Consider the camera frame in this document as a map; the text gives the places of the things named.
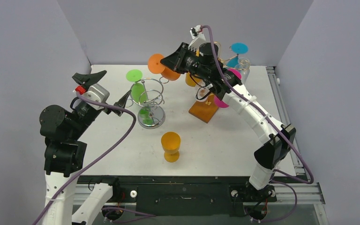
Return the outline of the blue wine glass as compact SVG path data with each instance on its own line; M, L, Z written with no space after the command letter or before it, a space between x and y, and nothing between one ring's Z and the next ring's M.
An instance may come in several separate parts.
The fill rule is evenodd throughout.
M231 57L226 61L226 66L229 68L247 68L250 65L249 60L244 56L249 48L244 43L234 43L230 46L232 52L235 53L235 56Z

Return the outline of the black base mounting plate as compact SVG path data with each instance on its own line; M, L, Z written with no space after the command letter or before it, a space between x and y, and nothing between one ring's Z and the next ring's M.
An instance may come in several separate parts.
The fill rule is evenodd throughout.
M75 200L80 203L100 182L114 184L113 195L103 205L103 214L113 218L122 209L139 215L262 217L267 204L302 204L308 187L287 180L254 190L246 177L137 177L82 176Z

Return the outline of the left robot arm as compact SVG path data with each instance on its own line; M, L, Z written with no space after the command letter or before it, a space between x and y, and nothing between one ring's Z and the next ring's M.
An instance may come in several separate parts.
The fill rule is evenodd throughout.
M45 207L35 220L43 225L89 225L107 201L123 199L117 177L101 176L81 207L73 212L79 176L88 169L83 164L87 144L80 137L100 113L121 116L130 92L113 105L106 103L109 91L99 81L106 71L73 75L76 97L67 111L59 105L46 107L39 116L40 134L45 138Z

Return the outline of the yellow wine glass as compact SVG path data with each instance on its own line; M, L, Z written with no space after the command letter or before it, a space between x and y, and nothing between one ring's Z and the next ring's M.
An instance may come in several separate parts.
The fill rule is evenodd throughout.
M201 82L201 79L191 76L190 73L186 73L185 82L190 87L195 87Z
M167 162L176 162L179 157L181 144L180 136L175 132L167 132L161 137L161 145L164 150L164 159Z

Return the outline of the dark orange wine glass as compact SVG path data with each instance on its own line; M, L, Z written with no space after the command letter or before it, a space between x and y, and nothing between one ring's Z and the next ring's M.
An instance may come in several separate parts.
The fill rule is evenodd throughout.
M163 58L164 56L159 53L151 55L147 62L149 71L153 74L161 74L169 81L175 81L179 79L181 74L170 70L160 62Z

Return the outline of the green wine glass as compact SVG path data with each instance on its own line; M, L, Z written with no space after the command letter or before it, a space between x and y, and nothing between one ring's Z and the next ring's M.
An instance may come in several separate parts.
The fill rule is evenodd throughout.
M151 107L144 80L142 80L143 73L138 69L129 70L126 73L126 79L133 82L131 87L131 99L134 103L141 107L139 111L139 121L142 125L153 125L154 120L151 115Z

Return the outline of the yellow wine glass front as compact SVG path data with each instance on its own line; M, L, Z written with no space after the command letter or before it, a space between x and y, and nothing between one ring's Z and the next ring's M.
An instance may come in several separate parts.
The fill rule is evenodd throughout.
M167 162L176 162L179 157L181 144L180 136L175 132L167 132L161 137L161 145L164 150L164 159Z

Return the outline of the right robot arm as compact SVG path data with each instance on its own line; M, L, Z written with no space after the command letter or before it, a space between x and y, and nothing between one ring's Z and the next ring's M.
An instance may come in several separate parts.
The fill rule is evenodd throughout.
M160 64L179 74L196 75L205 87L219 100L231 107L256 133L262 146L254 152L256 166L246 183L246 195L251 200L267 198L279 163L294 148L296 129L275 119L247 91L241 79L225 68L218 59L218 47L204 43L198 51L181 43L169 56L160 59Z

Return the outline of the silver wire glass rack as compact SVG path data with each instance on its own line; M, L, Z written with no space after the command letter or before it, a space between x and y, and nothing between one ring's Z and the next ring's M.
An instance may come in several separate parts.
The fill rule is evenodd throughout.
M164 100L164 82L160 79L142 78L133 82L130 100L140 107L137 121L142 128L156 129L163 125L166 113L162 108Z

